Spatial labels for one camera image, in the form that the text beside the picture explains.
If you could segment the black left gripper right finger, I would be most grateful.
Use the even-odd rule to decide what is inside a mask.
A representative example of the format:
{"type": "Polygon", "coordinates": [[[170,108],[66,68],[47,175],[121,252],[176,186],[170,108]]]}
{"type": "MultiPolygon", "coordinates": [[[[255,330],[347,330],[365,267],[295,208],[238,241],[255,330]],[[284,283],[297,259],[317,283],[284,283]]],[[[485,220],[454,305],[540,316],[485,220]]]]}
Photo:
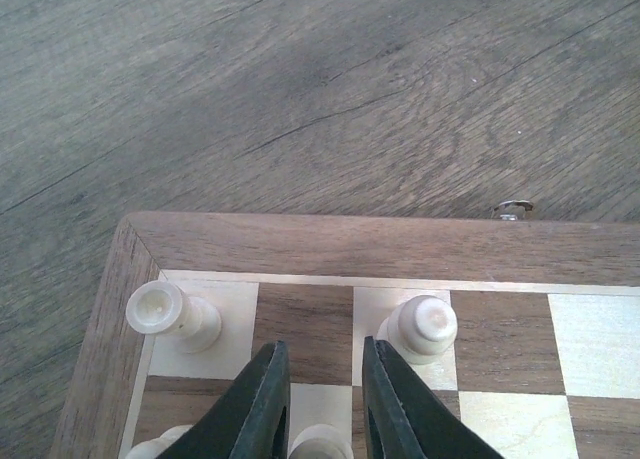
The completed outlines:
{"type": "Polygon", "coordinates": [[[498,458],[386,340],[364,339],[362,395],[369,458],[498,458]]]}

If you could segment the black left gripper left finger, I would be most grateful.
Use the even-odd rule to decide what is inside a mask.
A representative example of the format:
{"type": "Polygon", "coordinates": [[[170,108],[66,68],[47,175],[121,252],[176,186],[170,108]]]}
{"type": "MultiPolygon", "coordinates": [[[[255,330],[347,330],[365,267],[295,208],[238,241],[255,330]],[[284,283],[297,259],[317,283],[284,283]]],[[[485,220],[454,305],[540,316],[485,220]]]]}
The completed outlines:
{"type": "Polygon", "coordinates": [[[164,458],[286,458],[290,366],[286,343],[264,344],[213,407],[164,458]]]}

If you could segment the light wooden chess rook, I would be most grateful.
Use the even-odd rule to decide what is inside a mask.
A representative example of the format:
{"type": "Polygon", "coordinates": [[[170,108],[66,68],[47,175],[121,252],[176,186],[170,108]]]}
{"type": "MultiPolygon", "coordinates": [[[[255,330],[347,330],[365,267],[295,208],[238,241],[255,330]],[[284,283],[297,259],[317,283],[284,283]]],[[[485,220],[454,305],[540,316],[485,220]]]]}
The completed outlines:
{"type": "Polygon", "coordinates": [[[183,354],[206,350],[222,332],[221,314],[211,301],[161,280],[136,289],[128,299],[125,316],[136,332],[165,337],[183,354]]]}

